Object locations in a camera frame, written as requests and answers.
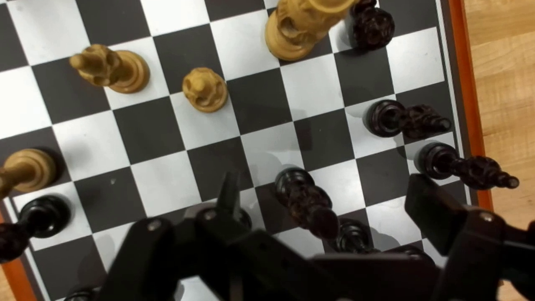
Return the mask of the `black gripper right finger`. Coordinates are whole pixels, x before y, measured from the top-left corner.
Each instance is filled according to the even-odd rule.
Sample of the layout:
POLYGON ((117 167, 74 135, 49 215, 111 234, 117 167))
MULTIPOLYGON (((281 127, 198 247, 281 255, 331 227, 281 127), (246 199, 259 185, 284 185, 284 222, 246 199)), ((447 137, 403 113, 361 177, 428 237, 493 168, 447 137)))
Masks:
POLYGON ((423 173, 408 180, 407 214, 447 257, 433 301, 497 301, 502 280, 535 299, 535 227, 519 229, 498 214, 462 205, 423 173))

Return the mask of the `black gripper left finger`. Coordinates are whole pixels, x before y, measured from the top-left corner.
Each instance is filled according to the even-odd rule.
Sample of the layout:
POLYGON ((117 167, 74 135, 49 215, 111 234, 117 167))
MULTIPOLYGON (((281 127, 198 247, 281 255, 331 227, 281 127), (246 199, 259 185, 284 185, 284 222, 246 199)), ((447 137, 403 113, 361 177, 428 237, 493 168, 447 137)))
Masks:
POLYGON ((216 217, 251 227, 251 217, 241 207, 239 173, 228 172, 218 199, 188 207, 177 222, 162 215, 136 222, 94 301, 172 301, 179 280, 198 267, 199 225, 216 217))

